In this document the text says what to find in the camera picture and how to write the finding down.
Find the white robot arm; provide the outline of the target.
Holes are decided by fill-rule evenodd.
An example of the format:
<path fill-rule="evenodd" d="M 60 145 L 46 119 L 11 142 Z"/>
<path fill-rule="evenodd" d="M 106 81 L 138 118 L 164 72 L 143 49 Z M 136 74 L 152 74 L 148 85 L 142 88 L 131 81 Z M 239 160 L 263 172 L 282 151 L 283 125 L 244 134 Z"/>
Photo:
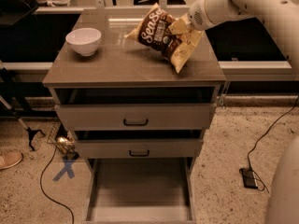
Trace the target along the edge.
<path fill-rule="evenodd" d="M 258 19 L 299 72 L 299 6 L 291 0 L 197 0 L 175 21 L 172 34 L 204 31 L 227 21 Z M 264 224 L 299 224 L 299 137 L 284 150 L 272 182 Z"/>

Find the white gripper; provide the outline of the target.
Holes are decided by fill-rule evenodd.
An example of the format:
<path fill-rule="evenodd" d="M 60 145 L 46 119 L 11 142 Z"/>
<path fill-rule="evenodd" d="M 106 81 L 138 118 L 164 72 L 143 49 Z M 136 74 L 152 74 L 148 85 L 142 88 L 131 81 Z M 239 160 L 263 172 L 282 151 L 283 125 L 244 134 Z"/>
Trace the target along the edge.
<path fill-rule="evenodd" d="M 227 0 L 197 0 L 189 8 L 189 13 L 175 20 L 169 30 L 172 35 L 188 32 L 192 26 L 199 31 L 204 31 L 226 21 Z"/>

